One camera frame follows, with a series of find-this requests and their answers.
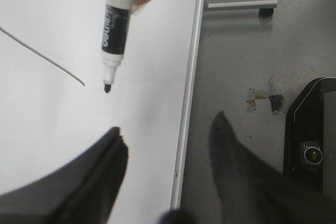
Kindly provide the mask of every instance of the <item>black object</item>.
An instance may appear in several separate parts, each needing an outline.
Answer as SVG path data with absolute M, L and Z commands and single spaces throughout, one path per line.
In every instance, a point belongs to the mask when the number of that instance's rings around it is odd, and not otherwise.
M 105 85 L 104 85 L 104 90 L 105 90 L 105 93 L 110 92 L 110 90 L 111 90 L 111 85 L 109 85 L 109 84 L 105 84 Z
M 272 112 L 281 111 L 282 103 L 284 101 L 284 96 L 282 94 L 270 95 L 268 99 L 271 103 Z
M 286 116 L 284 174 L 322 193 L 324 94 L 336 79 L 318 78 L 299 94 Z
M 0 196 L 1 224 L 106 223 L 124 178 L 128 148 L 112 128 L 54 173 Z
M 275 171 L 250 152 L 238 142 L 223 112 L 211 126 L 209 150 L 223 223 L 336 222 L 336 201 Z
M 259 10 L 259 17 L 268 18 L 268 17 L 272 16 L 273 13 L 274 13 L 273 8 L 262 8 L 262 9 Z
M 171 210 L 159 220 L 159 224 L 196 224 L 194 217 L 186 210 Z
M 102 50 L 121 55 L 125 51 L 129 11 L 106 5 Z

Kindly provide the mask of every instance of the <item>marker label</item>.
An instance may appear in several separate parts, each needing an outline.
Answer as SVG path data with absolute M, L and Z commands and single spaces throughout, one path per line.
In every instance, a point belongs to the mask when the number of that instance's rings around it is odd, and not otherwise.
M 102 50 L 120 55 L 125 51 L 129 11 L 106 5 Z

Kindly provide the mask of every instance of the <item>metal bar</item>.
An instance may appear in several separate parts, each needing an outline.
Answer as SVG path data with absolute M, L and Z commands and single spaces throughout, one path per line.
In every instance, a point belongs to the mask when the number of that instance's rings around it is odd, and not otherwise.
M 189 132 L 189 120 L 191 112 L 191 104 L 193 98 L 193 88 L 195 81 L 196 60 L 198 52 L 198 44 L 200 42 L 201 23 L 203 15 L 204 0 L 196 0 L 193 33 L 188 59 L 187 76 L 184 90 L 181 126 L 179 132 L 179 143 L 177 146 L 177 156 L 175 162 L 175 172 L 173 181 L 173 191 L 171 198 L 171 209 L 180 207 L 182 196 L 182 185 L 185 165 L 185 155 L 187 150 L 187 140 Z
M 231 3 L 205 3 L 205 12 L 215 10 L 245 10 L 245 9 L 271 9 L 278 6 L 277 0 L 249 1 L 249 2 L 231 2 Z

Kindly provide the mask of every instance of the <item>drawn line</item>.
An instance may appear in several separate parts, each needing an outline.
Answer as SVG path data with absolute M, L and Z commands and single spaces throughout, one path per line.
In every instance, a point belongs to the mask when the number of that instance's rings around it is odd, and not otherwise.
M 65 73 L 69 74 L 70 76 L 72 76 L 73 78 L 75 78 L 77 81 L 79 81 L 83 86 L 85 86 L 85 83 L 79 79 L 77 76 L 75 76 L 73 73 L 71 73 L 69 70 L 67 70 L 66 68 L 62 67 L 60 64 L 57 64 L 56 62 L 54 62 L 53 60 L 49 59 L 47 56 L 44 56 L 43 54 L 41 54 L 40 52 L 36 51 L 34 48 L 28 46 L 26 43 L 22 42 L 21 40 L 19 40 L 18 38 L 16 38 L 14 35 L 12 35 L 11 33 L 7 32 L 4 28 L 2 28 L 0 26 L 0 31 L 2 31 L 4 34 L 6 34 L 7 36 L 9 36 L 10 38 L 12 38 L 13 40 L 15 40 L 16 42 L 18 42 L 19 44 L 21 44 L 22 46 L 24 46 L 25 48 L 29 49 L 30 51 L 36 53 L 37 55 L 41 56 L 42 58 L 44 58 L 45 60 L 49 61 L 51 64 L 53 64 L 54 66 L 58 67 L 59 69 L 63 70 Z
M 207 37 L 209 37 L 213 33 L 214 33 L 214 31 L 212 33 L 208 34 L 207 36 L 205 36 L 203 39 L 206 39 Z

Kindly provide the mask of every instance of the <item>metal leg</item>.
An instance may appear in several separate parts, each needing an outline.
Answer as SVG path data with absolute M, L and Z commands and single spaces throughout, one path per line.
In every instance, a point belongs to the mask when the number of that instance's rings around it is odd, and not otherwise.
M 274 8 L 276 8 L 277 6 L 278 6 L 277 0 L 214 3 L 214 4 L 208 4 L 205 0 L 203 11 L 212 12 L 216 10 L 260 9 L 259 16 L 266 18 L 268 16 L 271 16 L 274 13 Z

